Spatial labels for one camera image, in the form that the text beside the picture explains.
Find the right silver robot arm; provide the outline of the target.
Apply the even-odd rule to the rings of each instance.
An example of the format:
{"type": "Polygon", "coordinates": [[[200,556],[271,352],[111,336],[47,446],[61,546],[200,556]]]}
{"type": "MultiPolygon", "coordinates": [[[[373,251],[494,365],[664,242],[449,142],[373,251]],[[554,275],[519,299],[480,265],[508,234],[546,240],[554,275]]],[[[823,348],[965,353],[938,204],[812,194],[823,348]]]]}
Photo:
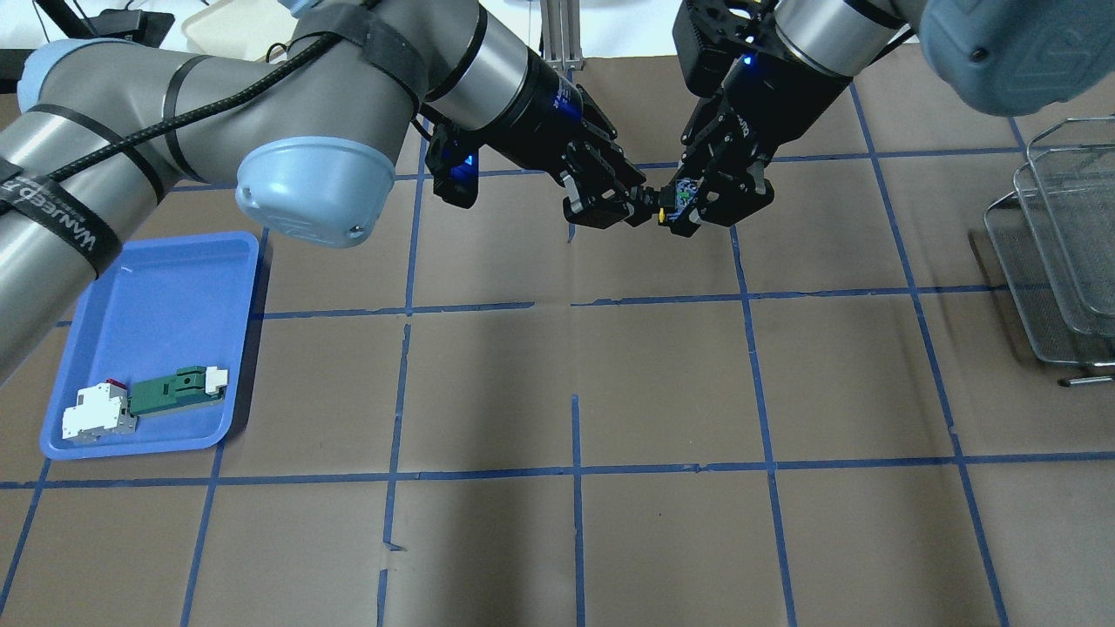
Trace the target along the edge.
{"type": "Polygon", "coordinates": [[[699,103],[659,225],[690,237],[769,206],[777,151],[911,40],[971,110],[1020,118],[1111,75],[1112,29],[1111,1],[685,1],[673,47],[699,103]]]}

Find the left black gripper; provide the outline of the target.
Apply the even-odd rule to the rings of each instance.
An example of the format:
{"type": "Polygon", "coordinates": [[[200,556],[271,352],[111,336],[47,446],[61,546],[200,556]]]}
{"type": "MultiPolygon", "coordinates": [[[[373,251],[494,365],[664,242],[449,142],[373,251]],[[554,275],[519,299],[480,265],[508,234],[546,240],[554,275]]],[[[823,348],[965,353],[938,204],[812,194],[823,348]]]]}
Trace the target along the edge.
{"type": "Polygon", "coordinates": [[[660,191],[618,146],[618,133],[581,84],[539,57],[501,116],[501,153],[518,167],[547,173],[565,190],[563,214],[578,226],[641,226],[658,219],[660,191]]]}

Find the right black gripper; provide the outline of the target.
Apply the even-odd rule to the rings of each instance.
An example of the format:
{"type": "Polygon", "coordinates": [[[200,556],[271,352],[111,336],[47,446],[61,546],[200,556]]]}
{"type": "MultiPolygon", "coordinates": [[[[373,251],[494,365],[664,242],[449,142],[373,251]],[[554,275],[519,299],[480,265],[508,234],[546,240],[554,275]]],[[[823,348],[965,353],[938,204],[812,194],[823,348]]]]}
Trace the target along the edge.
{"type": "Polygon", "coordinates": [[[772,94],[765,58],[741,57],[720,88],[700,98],[682,132],[678,199],[696,199],[694,210],[668,212],[666,226],[690,238],[702,225],[733,226],[769,206],[774,189],[765,179],[772,144],[755,131],[772,94]]]}

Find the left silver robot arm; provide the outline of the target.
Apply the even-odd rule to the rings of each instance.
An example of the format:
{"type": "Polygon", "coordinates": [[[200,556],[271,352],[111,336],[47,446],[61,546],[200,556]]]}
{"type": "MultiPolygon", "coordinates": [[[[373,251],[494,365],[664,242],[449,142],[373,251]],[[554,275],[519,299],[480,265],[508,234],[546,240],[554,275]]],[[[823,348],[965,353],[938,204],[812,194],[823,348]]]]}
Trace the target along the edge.
{"type": "Polygon", "coordinates": [[[287,61],[120,39],[46,44],[3,131],[3,378],[183,179],[248,218],[361,245],[417,115],[445,176],[488,145],[565,189],[576,225],[633,214],[644,174],[597,103],[477,1],[291,1],[287,61]]]}

